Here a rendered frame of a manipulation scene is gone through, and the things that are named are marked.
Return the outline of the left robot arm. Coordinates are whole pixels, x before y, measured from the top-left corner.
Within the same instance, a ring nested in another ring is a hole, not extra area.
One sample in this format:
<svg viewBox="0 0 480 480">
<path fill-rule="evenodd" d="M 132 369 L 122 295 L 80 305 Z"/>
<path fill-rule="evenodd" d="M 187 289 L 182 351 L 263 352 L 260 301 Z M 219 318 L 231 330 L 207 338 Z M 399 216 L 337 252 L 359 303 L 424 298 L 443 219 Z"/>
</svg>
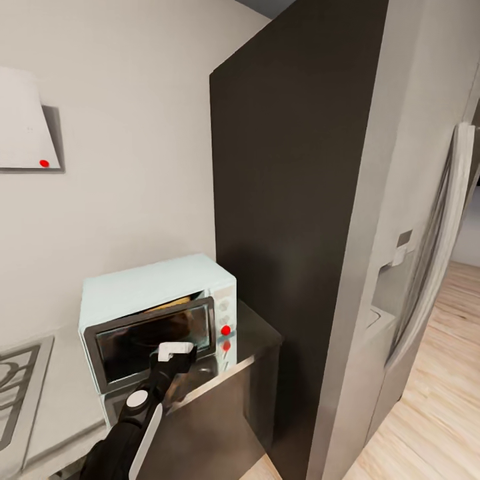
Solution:
<svg viewBox="0 0 480 480">
<path fill-rule="evenodd" d="M 188 373 L 197 345 L 164 342 L 150 355 L 151 374 L 125 402 L 118 423 L 90 450 L 79 480 L 136 480 L 162 416 L 162 401 L 178 373 Z"/>
</svg>

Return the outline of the popcorn bag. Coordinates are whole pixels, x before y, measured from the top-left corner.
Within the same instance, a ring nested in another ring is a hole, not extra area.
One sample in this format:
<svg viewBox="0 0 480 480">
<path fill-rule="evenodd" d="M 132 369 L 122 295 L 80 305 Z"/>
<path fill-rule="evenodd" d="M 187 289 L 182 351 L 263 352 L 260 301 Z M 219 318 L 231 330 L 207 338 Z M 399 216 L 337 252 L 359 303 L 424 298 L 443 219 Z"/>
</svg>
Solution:
<svg viewBox="0 0 480 480">
<path fill-rule="evenodd" d="M 184 297 L 180 297 L 178 299 L 175 299 L 175 300 L 172 300 L 172 301 L 168 301 L 166 303 L 162 303 L 160 305 L 156 305 L 154 307 L 150 307 L 148 309 L 144 309 L 143 311 L 138 311 L 138 312 L 135 312 L 135 313 L 132 313 L 132 314 L 129 314 L 127 315 L 128 317 L 129 316 L 134 316 L 134 315 L 138 315 L 140 313 L 144 313 L 146 311 L 153 311 L 153 310 L 156 310 L 156 309 L 160 309 L 160 308 L 164 308 L 164 307 L 169 307 L 169 306 L 172 306 L 172 305 L 176 305 L 176 304 L 181 304 L 181 303 L 185 303 L 185 302 L 189 302 L 191 299 L 190 299 L 190 295 L 186 295 Z"/>
</svg>

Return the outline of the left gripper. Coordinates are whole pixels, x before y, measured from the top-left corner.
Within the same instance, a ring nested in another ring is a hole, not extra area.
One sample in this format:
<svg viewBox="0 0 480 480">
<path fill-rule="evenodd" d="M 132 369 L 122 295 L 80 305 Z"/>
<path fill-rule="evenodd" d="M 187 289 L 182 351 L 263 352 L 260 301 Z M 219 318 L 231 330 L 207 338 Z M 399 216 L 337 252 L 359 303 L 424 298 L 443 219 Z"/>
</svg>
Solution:
<svg viewBox="0 0 480 480">
<path fill-rule="evenodd" d="M 195 363 L 197 357 L 197 345 L 192 351 L 186 353 L 174 353 L 168 361 L 159 361 L 156 351 L 150 355 L 151 373 L 164 374 L 169 379 L 169 386 L 178 373 L 188 373 L 191 364 Z"/>
</svg>

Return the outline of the microwave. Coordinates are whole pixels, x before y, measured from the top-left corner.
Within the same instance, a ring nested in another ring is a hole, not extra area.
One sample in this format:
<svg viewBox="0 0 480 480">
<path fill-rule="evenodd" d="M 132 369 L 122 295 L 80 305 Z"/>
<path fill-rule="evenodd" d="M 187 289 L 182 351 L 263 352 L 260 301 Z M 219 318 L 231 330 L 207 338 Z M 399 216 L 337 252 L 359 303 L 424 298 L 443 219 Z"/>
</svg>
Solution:
<svg viewBox="0 0 480 480">
<path fill-rule="evenodd" d="M 190 301 L 129 314 L 190 295 Z M 237 328 L 236 277 L 204 253 L 85 279 L 78 334 L 98 394 L 147 379 L 164 342 L 215 352 Z"/>
</svg>

